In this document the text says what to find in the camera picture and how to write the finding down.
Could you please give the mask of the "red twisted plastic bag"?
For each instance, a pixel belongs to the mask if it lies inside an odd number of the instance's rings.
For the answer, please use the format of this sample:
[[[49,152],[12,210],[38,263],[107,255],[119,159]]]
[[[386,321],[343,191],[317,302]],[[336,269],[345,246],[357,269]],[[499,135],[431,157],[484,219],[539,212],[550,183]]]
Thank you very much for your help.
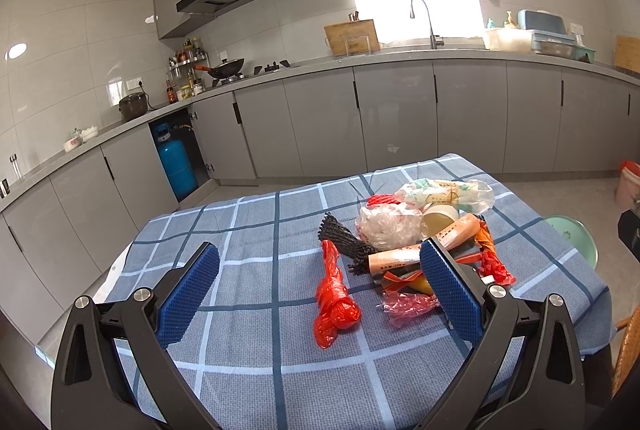
[[[492,239],[484,217],[479,216],[478,221],[480,222],[480,229],[474,237],[475,243],[480,248],[480,267],[478,272],[483,277],[494,277],[495,283],[498,283],[499,286],[512,286],[516,282],[516,278],[498,258],[494,239]]]

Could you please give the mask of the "green printed plastic bag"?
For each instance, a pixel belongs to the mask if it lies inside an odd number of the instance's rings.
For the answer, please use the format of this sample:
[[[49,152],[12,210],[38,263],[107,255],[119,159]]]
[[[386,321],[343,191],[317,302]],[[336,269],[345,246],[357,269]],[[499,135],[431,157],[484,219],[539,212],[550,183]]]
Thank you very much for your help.
[[[424,210],[429,205],[452,205],[465,213],[483,214],[495,203],[492,188],[484,181],[444,181],[415,179],[402,185],[394,194],[408,207]]]

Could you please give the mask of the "white paper cup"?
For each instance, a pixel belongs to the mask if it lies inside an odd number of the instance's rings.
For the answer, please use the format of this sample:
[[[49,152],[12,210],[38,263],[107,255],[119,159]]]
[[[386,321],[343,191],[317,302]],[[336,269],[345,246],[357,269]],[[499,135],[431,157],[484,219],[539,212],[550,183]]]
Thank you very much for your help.
[[[423,211],[421,236],[431,237],[454,223],[459,218],[458,209],[453,205],[429,205]]]

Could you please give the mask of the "clear plastic bag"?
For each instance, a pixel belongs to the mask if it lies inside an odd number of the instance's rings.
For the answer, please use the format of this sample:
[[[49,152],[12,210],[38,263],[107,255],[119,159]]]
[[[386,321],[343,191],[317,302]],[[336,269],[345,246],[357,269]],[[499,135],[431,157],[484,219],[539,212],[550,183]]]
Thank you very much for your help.
[[[378,251],[408,247],[426,237],[422,211],[404,203],[362,207],[355,225],[359,238]]]

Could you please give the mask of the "black foam net sleeve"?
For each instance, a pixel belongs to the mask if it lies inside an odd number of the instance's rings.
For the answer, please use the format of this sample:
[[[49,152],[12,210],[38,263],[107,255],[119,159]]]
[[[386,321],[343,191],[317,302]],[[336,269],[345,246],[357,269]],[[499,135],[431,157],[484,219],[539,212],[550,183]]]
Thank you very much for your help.
[[[333,214],[326,213],[323,216],[318,229],[318,238],[320,241],[332,242],[337,251],[350,260],[349,272],[355,275],[370,273],[369,257],[378,250],[370,243],[358,239]]]

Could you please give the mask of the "red foam net sleeve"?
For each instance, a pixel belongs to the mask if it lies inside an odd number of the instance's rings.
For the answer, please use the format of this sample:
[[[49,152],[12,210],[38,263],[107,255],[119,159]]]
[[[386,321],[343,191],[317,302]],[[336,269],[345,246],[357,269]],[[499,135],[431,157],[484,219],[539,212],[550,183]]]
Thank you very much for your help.
[[[368,198],[367,207],[369,209],[379,207],[380,205],[400,205],[401,201],[398,200],[393,194],[375,194]]]

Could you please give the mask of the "pink clear plastic wrapper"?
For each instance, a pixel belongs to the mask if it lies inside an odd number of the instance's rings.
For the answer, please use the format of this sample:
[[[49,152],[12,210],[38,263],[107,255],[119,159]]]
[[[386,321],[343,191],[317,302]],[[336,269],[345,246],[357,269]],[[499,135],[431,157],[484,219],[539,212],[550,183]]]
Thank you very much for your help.
[[[382,310],[396,328],[430,315],[438,307],[439,302],[434,295],[405,292],[385,292],[383,295]]]

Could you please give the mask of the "orange red snack wrapper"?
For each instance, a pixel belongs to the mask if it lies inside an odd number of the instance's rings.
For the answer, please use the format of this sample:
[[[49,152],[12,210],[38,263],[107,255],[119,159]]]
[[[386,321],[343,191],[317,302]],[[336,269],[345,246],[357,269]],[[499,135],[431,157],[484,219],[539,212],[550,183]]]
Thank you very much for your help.
[[[412,272],[404,276],[386,272],[383,275],[383,289],[386,292],[401,292],[405,289],[411,289],[420,294],[434,294],[431,285],[421,271]]]

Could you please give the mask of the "grey kitchen counter cabinets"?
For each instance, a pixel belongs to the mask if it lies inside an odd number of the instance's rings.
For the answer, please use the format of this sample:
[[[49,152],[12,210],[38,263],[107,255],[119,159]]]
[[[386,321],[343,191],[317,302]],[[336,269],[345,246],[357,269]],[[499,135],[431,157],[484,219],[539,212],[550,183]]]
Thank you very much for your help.
[[[401,52],[247,78],[103,131],[1,202],[1,311],[38,342],[148,220],[178,207],[151,123],[188,112],[215,182],[351,176],[457,153],[488,173],[639,154],[639,80],[501,52]]]

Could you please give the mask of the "wicker chair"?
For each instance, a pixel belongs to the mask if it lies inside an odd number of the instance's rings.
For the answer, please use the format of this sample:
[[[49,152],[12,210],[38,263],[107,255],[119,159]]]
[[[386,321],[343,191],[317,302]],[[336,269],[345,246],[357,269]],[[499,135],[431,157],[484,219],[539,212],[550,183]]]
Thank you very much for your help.
[[[618,393],[625,380],[631,375],[640,353],[640,307],[634,314],[615,324],[616,332],[623,332],[624,338],[618,351],[613,372],[612,395]]]

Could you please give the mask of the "blue checked tablecloth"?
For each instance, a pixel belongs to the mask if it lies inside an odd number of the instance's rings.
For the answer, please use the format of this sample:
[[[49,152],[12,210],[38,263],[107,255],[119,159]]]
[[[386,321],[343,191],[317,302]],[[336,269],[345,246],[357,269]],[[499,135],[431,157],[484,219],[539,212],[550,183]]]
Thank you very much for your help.
[[[214,245],[220,268],[168,355],[226,429],[411,429],[437,403],[471,352],[441,309],[396,321],[367,274],[343,283],[357,324],[319,346],[317,290],[326,275],[318,236],[327,215],[354,229],[377,194],[417,179],[480,181],[494,194],[484,213],[516,298],[564,300],[579,351],[605,349],[612,295],[579,251],[489,170],[454,153],[296,190],[241,197],[157,216],[122,253],[108,301],[150,289]]]

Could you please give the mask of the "wooden cutting board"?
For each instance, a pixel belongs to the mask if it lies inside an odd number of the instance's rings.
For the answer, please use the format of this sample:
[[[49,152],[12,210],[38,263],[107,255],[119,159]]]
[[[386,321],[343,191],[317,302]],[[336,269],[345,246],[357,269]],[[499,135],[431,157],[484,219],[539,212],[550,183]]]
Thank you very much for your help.
[[[640,73],[640,38],[616,36],[614,67],[627,72]]]
[[[334,57],[371,54],[381,49],[372,19],[328,24],[324,33]]]

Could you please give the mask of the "blue dish rack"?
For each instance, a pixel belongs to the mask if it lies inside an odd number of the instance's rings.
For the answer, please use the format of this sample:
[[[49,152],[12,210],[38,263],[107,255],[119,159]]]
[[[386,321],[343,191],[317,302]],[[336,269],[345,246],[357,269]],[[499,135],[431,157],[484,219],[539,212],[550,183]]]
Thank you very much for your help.
[[[536,54],[594,63],[596,51],[585,46],[581,26],[567,28],[559,15],[542,10],[521,9],[518,25],[532,34],[532,51]]]

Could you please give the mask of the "blue gas cylinder in cabinet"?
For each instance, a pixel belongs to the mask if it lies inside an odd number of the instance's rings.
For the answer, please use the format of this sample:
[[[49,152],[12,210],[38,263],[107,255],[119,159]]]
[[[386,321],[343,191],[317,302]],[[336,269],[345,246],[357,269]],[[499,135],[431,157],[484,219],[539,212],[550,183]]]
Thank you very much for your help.
[[[153,133],[160,163],[163,165],[169,185],[176,199],[183,201],[198,189],[198,180],[186,153],[186,147],[180,139],[172,136],[167,123],[155,125]]]

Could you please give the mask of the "spice rack with bottles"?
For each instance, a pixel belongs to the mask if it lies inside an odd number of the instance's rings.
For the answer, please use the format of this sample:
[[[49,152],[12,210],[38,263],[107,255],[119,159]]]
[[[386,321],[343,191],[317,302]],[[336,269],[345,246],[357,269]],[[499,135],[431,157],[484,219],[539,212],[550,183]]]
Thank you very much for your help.
[[[186,41],[168,58],[166,93],[173,104],[204,90],[200,67],[208,64],[208,54],[197,36]]]

